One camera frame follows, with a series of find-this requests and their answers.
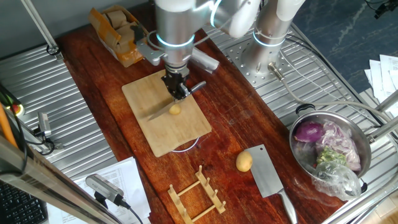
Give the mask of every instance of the cleaver handle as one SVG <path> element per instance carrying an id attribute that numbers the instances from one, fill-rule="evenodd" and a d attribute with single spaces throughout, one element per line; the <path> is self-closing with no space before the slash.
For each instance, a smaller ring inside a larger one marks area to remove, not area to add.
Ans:
<path id="1" fill-rule="evenodd" d="M 286 210 L 286 213 L 289 216 L 290 221 L 293 224 L 297 224 L 297 216 L 296 216 L 296 211 L 294 210 L 293 204 L 290 201 L 290 199 L 288 198 L 285 189 L 282 189 L 278 192 L 278 194 L 282 197 L 282 201 L 284 203 L 284 207 Z"/>

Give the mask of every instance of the green vegetable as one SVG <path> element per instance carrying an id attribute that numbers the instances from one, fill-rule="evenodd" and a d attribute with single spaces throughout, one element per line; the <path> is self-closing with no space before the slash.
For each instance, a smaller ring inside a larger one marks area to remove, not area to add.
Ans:
<path id="1" fill-rule="evenodd" d="M 341 164 L 343 166 L 347 166 L 347 158 L 343 154 L 340 154 L 332 149 L 330 149 L 328 146 L 325 147 L 325 150 L 323 150 L 317 158 L 317 164 L 320 164 L 321 162 L 337 162 L 338 164 Z"/>

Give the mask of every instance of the kitchen knife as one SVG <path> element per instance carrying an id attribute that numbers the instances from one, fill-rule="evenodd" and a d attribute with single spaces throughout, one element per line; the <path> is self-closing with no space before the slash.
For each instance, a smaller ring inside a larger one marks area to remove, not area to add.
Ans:
<path id="1" fill-rule="evenodd" d="M 268 197 L 273 194 L 279 194 L 282 197 L 285 210 L 293 224 L 297 223 L 297 216 L 293 204 L 285 193 L 284 186 L 279 179 L 278 173 L 268 155 L 267 149 L 264 145 L 252 147 L 245 151 L 250 152 L 253 158 L 251 172 L 257 187 L 260 190 L 261 196 Z"/>
<path id="2" fill-rule="evenodd" d="M 166 105 L 165 107 L 163 107 L 162 109 L 160 109 L 160 110 L 158 110 L 156 113 L 154 113 L 154 114 L 149 118 L 148 121 L 151 121 L 151 120 L 153 120 L 153 119 L 159 117 L 160 115 L 162 115 L 162 114 L 168 112 L 169 109 L 170 109 L 172 106 L 176 105 L 177 103 L 181 103 L 182 101 L 183 101 L 183 100 L 178 100 L 178 101 L 173 101 L 173 102 L 169 103 L 168 105 Z"/>
<path id="3" fill-rule="evenodd" d="M 190 89 L 189 94 L 190 94 L 190 95 L 193 94 L 194 92 L 196 92 L 196 91 L 198 91 L 199 89 L 203 88 L 205 85 L 206 85 L 206 81 L 202 81 L 202 82 L 196 84 L 194 87 L 192 87 L 192 88 Z M 162 115 L 162 114 L 168 112 L 169 109 L 170 109 L 172 106 L 176 105 L 177 103 L 181 103 L 181 102 L 184 101 L 184 100 L 185 100 L 185 98 L 182 99 L 182 100 L 174 100 L 173 102 L 169 103 L 168 105 L 166 105 L 166 106 L 163 107 L 162 109 L 156 111 L 156 112 L 148 119 L 148 121 L 151 121 L 151 120 L 153 120 L 153 119 L 159 117 L 160 115 Z"/>

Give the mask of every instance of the wooden countertop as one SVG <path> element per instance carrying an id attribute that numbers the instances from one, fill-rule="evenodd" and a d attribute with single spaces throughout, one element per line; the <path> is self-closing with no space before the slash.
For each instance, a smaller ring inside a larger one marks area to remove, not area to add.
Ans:
<path id="1" fill-rule="evenodd" d="M 144 4 L 131 12 L 148 30 L 155 29 L 152 6 Z M 196 33 L 197 40 L 205 36 L 202 30 Z M 192 150 L 171 152 L 160 158 L 153 155 L 121 87 L 164 69 L 163 64 L 154 67 L 141 60 L 124 68 L 105 49 L 92 26 L 57 42 L 116 158 L 137 159 L 152 223 L 183 223 L 167 190 L 173 184 L 179 192 L 197 181 L 194 173 L 199 165 L 203 166 L 203 174 L 210 177 L 211 186 L 218 189 L 220 200 L 226 201 L 226 211 L 219 214 L 212 210 L 195 223 L 289 223 L 280 197 L 262 198 L 251 172 L 240 172 L 235 166 L 241 151 L 260 144 L 265 145 L 275 165 L 299 223 L 321 223 L 343 205 L 339 199 L 315 190 L 311 178 L 291 153 L 286 127 L 212 41 L 207 40 L 198 48 L 220 61 L 218 69 L 210 75 L 194 65 L 188 66 L 191 84 L 207 81 L 194 98 L 212 132 L 201 137 Z M 191 217 L 212 205 L 201 187 L 184 194 L 181 201 Z"/>

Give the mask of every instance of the stainless steel pot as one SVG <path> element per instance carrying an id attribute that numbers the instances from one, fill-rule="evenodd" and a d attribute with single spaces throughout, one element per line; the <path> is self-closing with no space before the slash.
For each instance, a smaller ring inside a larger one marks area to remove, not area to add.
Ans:
<path id="1" fill-rule="evenodd" d="M 299 115 L 300 111 L 308 108 L 315 109 L 315 106 L 310 104 L 300 105 L 296 109 L 296 114 Z M 309 113 L 305 113 L 304 115 L 301 115 L 292 125 L 292 128 L 290 130 L 289 142 L 290 142 L 290 148 L 293 152 L 294 157 L 296 158 L 296 161 L 300 164 L 303 170 L 305 170 L 309 175 L 314 177 L 312 175 L 312 170 L 311 170 L 312 166 L 309 166 L 308 163 L 306 163 L 305 160 L 302 159 L 302 155 L 299 155 L 299 152 L 297 150 L 294 150 L 294 146 L 297 143 L 297 141 L 294 139 L 294 136 L 297 128 L 300 126 L 302 122 L 315 121 L 322 124 L 325 122 L 325 120 L 329 120 L 336 123 L 344 130 L 347 129 L 351 130 L 351 138 L 355 142 L 359 159 L 361 160 L 360 162 L 361 171 L 356 172 L 356 175 L 358 176 L 358 178 L 362 177 L 369 170 L 369 167 L 371 165 L 372 152 L 369 140 L 362 132 L 362 130 L 358 127 L 358 125 L 352 122 L 352 120 L 331 111 L 315 110 Z"/>

